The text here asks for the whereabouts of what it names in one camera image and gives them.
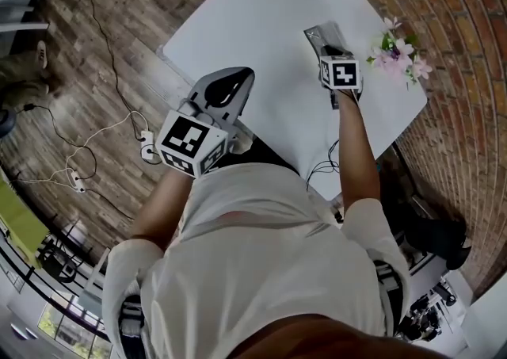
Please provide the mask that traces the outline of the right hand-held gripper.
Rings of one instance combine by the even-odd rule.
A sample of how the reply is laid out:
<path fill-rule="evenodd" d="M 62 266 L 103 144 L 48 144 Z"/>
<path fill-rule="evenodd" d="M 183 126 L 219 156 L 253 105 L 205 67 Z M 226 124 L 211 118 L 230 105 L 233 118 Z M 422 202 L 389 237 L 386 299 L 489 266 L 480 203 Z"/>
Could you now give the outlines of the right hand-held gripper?
<path fill-rule="evenodd" d="M 353 54 L 330 45 L 319 49 L 319 80 L 328 90 L 332 109 L 339 109 L 338 94 L 345 93 L 357 104 L 364 88 L 359 62 Z"/>

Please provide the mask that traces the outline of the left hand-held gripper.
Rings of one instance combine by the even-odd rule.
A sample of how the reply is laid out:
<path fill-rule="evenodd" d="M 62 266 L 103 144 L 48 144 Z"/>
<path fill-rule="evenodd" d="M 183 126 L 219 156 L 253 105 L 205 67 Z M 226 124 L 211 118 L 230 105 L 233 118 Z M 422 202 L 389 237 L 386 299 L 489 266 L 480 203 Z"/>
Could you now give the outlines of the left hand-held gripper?
<path fill-rule="evenodd" d="M 162 161 L 192 178 L 224 155 L 249 150 L 254 134 L 238 118 L 254 85 L 249 67 L 228 67 L 200 78 L 180 107 L 169 111 L 155 141 Z"/>

